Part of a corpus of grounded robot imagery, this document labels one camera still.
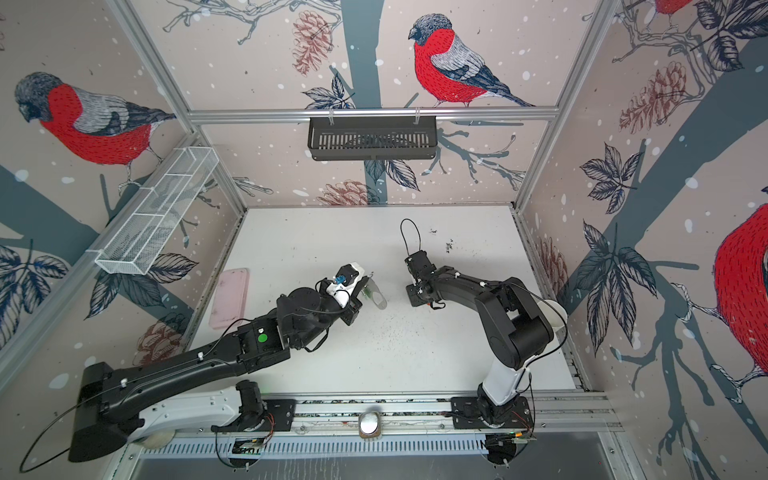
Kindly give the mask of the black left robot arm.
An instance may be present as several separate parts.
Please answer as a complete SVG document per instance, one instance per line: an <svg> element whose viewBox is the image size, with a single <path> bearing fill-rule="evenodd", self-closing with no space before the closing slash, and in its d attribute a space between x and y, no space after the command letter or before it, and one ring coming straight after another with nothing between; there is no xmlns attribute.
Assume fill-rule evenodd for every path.
<svg viewBox="0 0 768 480"><path fill-rule="evenodd" d="M127 444L148 426L142 411L194 388L265 369L289 359L292 351L312 353L338 320L351 325L369 279L345 286L324 279L317 288L281 295L275 307L252 320L239 319L215 341L146 366L113 369L105 362L88 366L75 409L68 459L98 459Z"/></svg>

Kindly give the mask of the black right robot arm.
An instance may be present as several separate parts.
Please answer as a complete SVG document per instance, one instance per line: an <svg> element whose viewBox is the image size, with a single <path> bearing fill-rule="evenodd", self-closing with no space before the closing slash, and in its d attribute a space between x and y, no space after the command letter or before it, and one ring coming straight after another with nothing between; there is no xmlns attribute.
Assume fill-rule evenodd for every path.
<svg viewBox="0 0 768 480"><path fill-rule="evenodd" d="M495 357L478 387L475 411L458 414L456 426L482 422L491 428L530 427L533 416L525 413L523 377L545 357L556 330L567 325L564 308L540 298L516 277L483 280L451 266L437 267L423 250L406 257L405 264L413 278L406 287L411 305L440 310L452 302L476 312Z"/></svg>

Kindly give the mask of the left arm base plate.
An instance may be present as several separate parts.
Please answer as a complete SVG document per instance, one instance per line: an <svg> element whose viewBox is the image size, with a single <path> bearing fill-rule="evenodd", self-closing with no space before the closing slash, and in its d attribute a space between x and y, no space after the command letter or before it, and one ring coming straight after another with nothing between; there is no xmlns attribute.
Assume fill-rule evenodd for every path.
<svg viewBox="0 0 768 480"><path fill-rule="evenodd" d="M211 426L214 433L289 432L297 402L295 399L267 399L260 407L240 407L234 420L218 421Z"/></svg>

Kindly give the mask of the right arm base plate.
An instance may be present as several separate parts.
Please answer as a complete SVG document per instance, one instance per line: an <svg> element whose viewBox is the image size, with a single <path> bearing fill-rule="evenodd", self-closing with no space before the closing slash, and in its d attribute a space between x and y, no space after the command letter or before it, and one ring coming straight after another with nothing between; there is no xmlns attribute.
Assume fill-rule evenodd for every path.
<svg viewBox="0 0 768 480"><path fill-rule="evenodd" d="M457 430L518 429L529 430L533 415L525 396L518 396L504 405L494 405L490 400L477 397L453 397L447 416Z"/></svg>

